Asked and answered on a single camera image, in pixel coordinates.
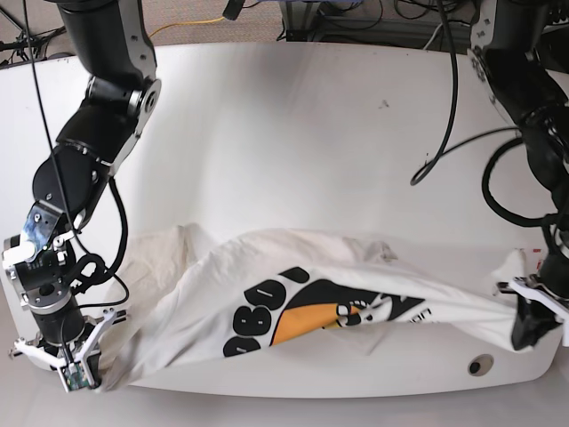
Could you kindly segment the white T-shirt with LeRobot print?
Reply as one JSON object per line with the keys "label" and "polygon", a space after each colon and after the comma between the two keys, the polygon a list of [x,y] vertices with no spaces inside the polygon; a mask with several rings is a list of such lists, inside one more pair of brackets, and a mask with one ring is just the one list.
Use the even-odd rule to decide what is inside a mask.
{"label": "white T-shirt with LeRobot print", "polygon": [[318,329],[443,323],[511,352],[516,300],[419,270],[382,240],[258,230],[196,257],[186,227],[132,239],[126,323],[101,341],[104,391],[167,367],[266,350]]}

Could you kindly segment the red tape rectangle marker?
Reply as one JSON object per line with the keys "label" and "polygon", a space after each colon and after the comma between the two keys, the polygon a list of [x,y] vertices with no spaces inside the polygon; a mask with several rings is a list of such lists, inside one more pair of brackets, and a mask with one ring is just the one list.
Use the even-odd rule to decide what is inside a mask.
{"label": "red tape rectangle marker", "polygon": [[523,260],[525,274],[535,274],[539,271],[547,252],[543,248],[518,248]]}

